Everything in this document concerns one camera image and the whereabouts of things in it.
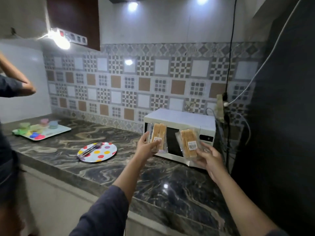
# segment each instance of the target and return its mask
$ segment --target plate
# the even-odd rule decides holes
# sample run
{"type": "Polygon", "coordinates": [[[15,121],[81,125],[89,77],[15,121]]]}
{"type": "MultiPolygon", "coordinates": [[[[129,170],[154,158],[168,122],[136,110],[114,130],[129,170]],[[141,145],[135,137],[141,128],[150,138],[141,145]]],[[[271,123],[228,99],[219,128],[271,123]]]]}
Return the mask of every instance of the plate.
{"type": "MultiPolygon", "coordinates": [[[[95,145],[96,143],[89,144],[83,147],[80,151],[78,151],[78,155],[95,145]]],[[[84,162],[100,162],[111,158],[117,152],[117,147],[112,143],[103,143],[99,149],[95,149],[94,151],[87,154],[85,157],[81,158],[81,161],[84,162]]]]}

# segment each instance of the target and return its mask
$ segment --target plastic wrapper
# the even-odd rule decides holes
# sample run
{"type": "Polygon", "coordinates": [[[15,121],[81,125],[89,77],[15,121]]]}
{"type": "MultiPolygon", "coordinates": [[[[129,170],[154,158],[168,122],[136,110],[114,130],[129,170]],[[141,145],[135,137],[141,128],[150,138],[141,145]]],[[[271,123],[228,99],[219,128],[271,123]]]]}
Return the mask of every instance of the plastic wrapper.
{"type": "Polygon", "coordinates": [[[161,139],[161,144],[158,145],[154,152],[167,153],[167,142],[166,142],[166,125],[163,123],[148,123],[147,130],[150,132],[147,141],[154,142],[161,139]]]}
{"type": "Polygon", "coordinates": [[[197,158],[197,148],[205,151],[204,147],[200,144],[199,135],[192,128],[180,130],[175,133],[181,152],[184,158],[192,159],[197,158]]]}

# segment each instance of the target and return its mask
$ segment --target white microwave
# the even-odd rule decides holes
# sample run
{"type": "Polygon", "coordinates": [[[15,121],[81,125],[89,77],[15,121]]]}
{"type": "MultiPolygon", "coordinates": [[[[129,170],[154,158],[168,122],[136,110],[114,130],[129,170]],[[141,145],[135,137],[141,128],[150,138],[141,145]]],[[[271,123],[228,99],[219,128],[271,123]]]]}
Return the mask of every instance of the white microwave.
{"type": "Polygon", "coordinates": [[[212,146],[216,131],[214,116],[160,108],[144,116],[144,132],[147,131],[148,123],[164,123],[167,126],[166,140],[168,153],[156,153],[157,156],[184,163],[189,167],[202,168],[193,161],[183,157],[175,133],[186,128],[193,128],[199,134],[201,141],[212,146]]]}

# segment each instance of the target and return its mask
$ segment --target white cable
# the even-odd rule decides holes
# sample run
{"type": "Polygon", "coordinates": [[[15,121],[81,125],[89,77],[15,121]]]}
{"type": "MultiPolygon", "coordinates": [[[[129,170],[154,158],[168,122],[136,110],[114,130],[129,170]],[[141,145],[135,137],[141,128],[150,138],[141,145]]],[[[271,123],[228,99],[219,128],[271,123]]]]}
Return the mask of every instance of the white cable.
{"type": "Polygon", "coordinates": [[[283,26],[279,36],[278,36],[278,39],[273,47],[273,50],[270,52],[269,56],[267,57],[267,59],[265,60],[265,62],[262,64],[262,66],[259,68],[259,70],[257,71],[257,73],[254,75],[254,77],[252,78],[252,80],[250,81],[250,83],[247,85],[247,87],[243,90],[243,92],[240,93],[240,95],[238,95],[232,102],[230,102],[228,105],[230,105],[231,103],[233,103],[236,99],[238,99],[239,96],[241,96],[247,89],[248,87],[250,86],[250,84],[253,82],[254,78],[258,75],[258,73],[261,71],[262,67],[265,66],[266,62],[269,60],[270,56],[273,54],[274,50],[276,49],[276,46],[280,40],[280,37],[282,35],[282,33],[284,32],[284,29],[285,27],[287,26],[289,20],[291,19],[291,16],[293,15],[294,11],[296,10],[297,6],[299,5],[299,3],[301,2],[301,0],[299,0],[296,4],[296,6],[294,7],[293,11],[291,12],[291,14],[289,15],[289,18],[287,19],[285,25],[283,26]]]}
{"type": "Polygon", "coordinates": [[[250,125],[248,124],[246,118],[245,118],[243,115],[241,115],[240,113],[236,113],[236,114],[237,114],[237,115],[240,115],[240,116],[243,118],[244,122],[246,123],[246,125],[247,125],[247,127],[248,127],[249,135],[248,135],[248,139],[247,139],[247,141],[246,141],[246,143],[245,143],[245,146],[246,146],[247,143],[250,141],[250,138],[251,138],[251,136],[252,136],[252,132],[251,132],[251,130],[250,130],[250,125]]]}

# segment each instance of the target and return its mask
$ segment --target human hand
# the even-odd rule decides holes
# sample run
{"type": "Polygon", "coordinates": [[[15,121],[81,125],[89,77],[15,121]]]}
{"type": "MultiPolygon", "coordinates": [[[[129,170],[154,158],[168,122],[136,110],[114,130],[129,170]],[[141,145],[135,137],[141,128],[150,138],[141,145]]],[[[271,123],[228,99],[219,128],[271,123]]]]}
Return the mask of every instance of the human hand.
{"type": "Polygon", "coordinates": [[[161,140],[157,140],[152,143],[147,143],[147,137],[150,133],[147,131],[143,134],[138,142],[135,158],[140,159],[142,162],[146,162],[154,153],[152,149],[161,143],[161,140]]]}
{"type": "Polygon", "coordinates": [[[195,162],[206,168],[211,179],[218,184],[219,174],[227,173],[222,156],[213,146],[203,142],[201,142],[201,145],[207,148],[210,152],[204,152],[197,149],[197,153],[200,157],[197,158],[195,162]]]}

